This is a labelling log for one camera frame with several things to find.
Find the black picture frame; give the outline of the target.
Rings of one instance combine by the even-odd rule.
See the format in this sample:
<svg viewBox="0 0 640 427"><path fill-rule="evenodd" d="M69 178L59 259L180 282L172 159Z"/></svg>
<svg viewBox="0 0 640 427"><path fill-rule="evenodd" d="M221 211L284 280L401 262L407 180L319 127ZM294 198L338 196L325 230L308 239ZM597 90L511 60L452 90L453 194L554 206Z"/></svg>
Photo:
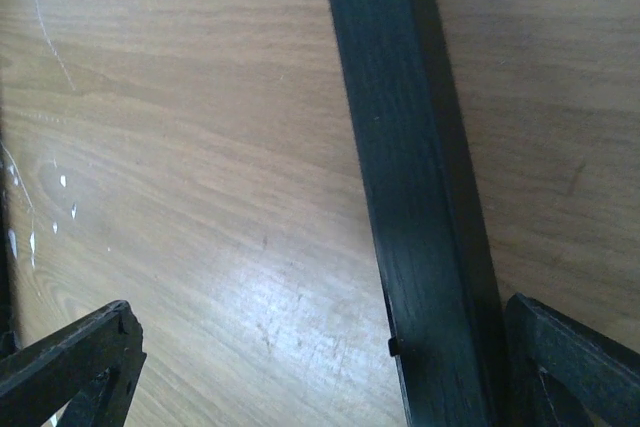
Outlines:
<svg viewBox="0 0 640 427"><path fill-rule="evenodd" d="M406 419L505 426L502 306L437 0L329 0Z"/></svg>

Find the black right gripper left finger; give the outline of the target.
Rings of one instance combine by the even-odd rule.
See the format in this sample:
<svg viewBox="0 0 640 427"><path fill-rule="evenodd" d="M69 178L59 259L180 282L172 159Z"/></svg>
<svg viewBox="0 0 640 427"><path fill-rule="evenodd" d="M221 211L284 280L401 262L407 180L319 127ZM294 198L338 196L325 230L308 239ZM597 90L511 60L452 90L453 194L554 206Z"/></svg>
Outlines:
<svg viewBox="0 0 640 427"><path fill-rule="evenodd" d="M1 424L122 426L146 360L143 329L110 302L1 359Z"/></svg>

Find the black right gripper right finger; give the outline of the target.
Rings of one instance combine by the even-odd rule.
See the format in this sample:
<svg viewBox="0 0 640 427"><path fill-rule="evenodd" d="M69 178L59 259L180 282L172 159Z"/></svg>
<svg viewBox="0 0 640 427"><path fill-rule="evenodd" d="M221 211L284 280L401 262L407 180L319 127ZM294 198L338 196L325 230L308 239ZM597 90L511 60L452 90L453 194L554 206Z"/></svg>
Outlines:
<svg viewBox="0 0 640 427"><path fill-rule="evenodd" d="M639 424L639 354L520 293L505 309L513 396L525 426Z"/></svg>

